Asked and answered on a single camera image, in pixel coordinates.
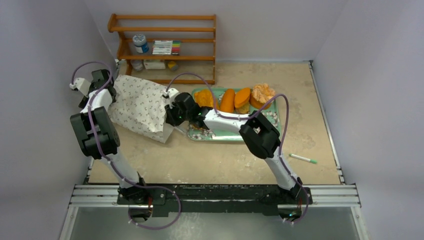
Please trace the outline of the small brown fake bread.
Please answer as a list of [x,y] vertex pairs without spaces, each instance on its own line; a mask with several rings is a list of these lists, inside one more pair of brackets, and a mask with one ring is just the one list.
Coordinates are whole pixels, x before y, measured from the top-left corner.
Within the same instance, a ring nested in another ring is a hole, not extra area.
[[246,114],[249,114],[249,112],[250,112],[250,104],[249,103],[246,103],[246,104],[244,104],[243,106],[241,106],[241,107],[236,107],[235,108],[235,112],[237,113],[237,114],[240,114],[240,115],[246,115]]

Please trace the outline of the metal tongs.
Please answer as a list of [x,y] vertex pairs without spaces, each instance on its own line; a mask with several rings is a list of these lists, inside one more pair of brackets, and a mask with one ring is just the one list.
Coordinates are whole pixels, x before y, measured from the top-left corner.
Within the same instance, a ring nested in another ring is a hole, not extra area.
[[174,128],[182,134],[187,134],[187,130],[181,126],[175,126]]

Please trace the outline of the long orange fake baguette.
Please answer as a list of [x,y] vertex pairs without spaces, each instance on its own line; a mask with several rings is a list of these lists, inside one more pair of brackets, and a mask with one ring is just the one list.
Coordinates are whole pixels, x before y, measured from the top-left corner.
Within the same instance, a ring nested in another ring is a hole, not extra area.
[[220,101],[220,111],[225,113],[233,113],[235,111],[235,95],[234,89],[227,89]]

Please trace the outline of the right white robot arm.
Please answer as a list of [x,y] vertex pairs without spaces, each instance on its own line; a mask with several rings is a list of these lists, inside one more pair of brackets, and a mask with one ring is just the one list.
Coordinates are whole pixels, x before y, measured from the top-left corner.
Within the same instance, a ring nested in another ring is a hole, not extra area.
[[212,107],[199,106],[187,92],[172,93],[165,90],[162,97],[166,103],[164,109],[167,124],[176,127],[188,122],[199,129],[240,135],[248,150],[255,157],[263,159],[270,168],[284,202],[292,204],[301,194],[307,193],[298,176],[285,162],[283,140],[280,139],[285,134],[280,133],[260,111],[252,114],[218,111]]

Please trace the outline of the white patterned paper bag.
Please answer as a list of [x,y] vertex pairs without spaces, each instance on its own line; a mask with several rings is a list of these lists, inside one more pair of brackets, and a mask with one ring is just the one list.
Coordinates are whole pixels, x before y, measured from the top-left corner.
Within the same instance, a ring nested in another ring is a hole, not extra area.
[[164,85],[119,75],[114,81],[115,100],[108,108],[111,121],[134,133],[165,143],[174,127],[166,123]]

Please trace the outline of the orange oval fake bread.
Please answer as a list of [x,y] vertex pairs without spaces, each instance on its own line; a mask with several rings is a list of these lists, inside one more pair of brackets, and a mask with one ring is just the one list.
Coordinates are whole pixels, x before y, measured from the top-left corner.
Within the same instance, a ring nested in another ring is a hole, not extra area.
[[251,89],[249,87],[245,87],[240,89],[234,97],[234,107],[236,109],[243,107],[250,101]]

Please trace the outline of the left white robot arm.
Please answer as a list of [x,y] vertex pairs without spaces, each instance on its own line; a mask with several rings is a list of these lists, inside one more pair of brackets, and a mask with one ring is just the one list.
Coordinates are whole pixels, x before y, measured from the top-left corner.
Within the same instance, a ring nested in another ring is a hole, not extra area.
[[149,191],[144,179],[129,165],[121,153],[118,132],[113,125],[108,108],[116,101],[117,92],[113,78],[106,69],[91,73],[92,81],[75,78],[70,88],[83,94],[79,103],[81,111],[70,117],[70,123],[82,153],[103,163],[119,183],[121,198],[138,205],[146,203]]

